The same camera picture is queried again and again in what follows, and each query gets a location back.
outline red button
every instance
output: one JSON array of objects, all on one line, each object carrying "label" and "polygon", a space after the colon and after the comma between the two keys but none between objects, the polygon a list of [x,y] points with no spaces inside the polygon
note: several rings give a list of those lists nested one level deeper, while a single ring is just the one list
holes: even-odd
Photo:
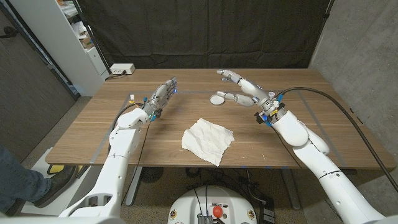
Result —
[{"label": "red button", "polygon": [[221,218],[223,216],[223,209],[220,206],[215,206],[213,208],[213,215],[216,218]]}]

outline wooden table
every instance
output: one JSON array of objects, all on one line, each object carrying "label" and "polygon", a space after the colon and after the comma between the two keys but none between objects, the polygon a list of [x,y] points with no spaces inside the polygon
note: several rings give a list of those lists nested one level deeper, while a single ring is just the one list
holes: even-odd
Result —
[{"label": "wooden table", "polygon": [[[344,101],[316,70],[309,69],[233,69],[265,90],[278,93],[294,86],[324,91],[349,111]],[[232,130],[235,141],[222,158],[220,167],[301,168],[290,146],[282,145],[275,132],[258,124],[255,105],[245,108],[233,101],[214,106],[209,98],[216,91],[239,93],[237,84],[221,81],[216,69],[136,70],[133,75],[108,80],[86,105],[59,142],[46,157],[49,164],[103,164],[108,151],[109,128],[118,111],[128,105],[129,94],[137,102],[150,97],[163,82],[177,77],[178,93],[164,109],[162,117],[142,127],[141,145],[131,156],[137,165],[142,143],[140,166],[214,167],[181,147],[186,129],[199,118]],[[329,157],[341,168],[378,169],[379,166],[344,114],[327,98],[306,91],[292,91],[284,96],[286,109],[323,138],[330,147]],[[389,169],[396,166],[392,156],[361,122],[355,118],[379,157]]]}]

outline black curtain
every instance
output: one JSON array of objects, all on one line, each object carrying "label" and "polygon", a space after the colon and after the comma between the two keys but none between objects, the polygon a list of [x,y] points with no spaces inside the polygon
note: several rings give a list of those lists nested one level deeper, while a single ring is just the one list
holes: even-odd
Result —
[{"label": "black curtain", "polygon": [[307,68],[329,0],[79,3],[110,65]]}]

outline metal table leg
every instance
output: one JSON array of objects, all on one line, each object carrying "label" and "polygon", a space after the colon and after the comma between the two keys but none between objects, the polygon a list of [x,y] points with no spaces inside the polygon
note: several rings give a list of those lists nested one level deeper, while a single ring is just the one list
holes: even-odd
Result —
[{"label": "metal table leg", "polygon": [[138,189],[139,178],[141,176],[142,167],[135,167],[134,168],[134,175],[131,180],[131,184],[129,187],[129,191],[126,195],[126,205],[131,206],[134,203],[134,199],[136,197],[136,192]]},{"label": "metal table leg", "polygon": [[289,193],[292,208],[294,210],[300,210],[301,205],[300,205],[299,195],[297,193],[297,189],[296,189],[295,182],[293,179],[292,171],[290,169],[281,169],[281,171],[282,171],[282,177],[284,179],[286,189]]}]

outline shoe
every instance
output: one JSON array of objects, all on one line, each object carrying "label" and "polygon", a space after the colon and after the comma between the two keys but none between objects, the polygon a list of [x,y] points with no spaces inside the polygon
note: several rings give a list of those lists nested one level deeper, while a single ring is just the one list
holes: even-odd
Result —
[{"label": "shoe", "polygon": [[49,191],[40,199],[33,202],[38,208],[44,208],[53,202],[75,178],[77,166],[65,166],[63,170],[51,177],[51,187]]},{"label": "shoe", "polygon": [[18,215],[21,212],[24,205],[25,205],[25,200],[17,198],[15,202],[11,205],[11,208],[9,208],[5,212],[5,214],[8,217],[13,217],[14,215]]}]

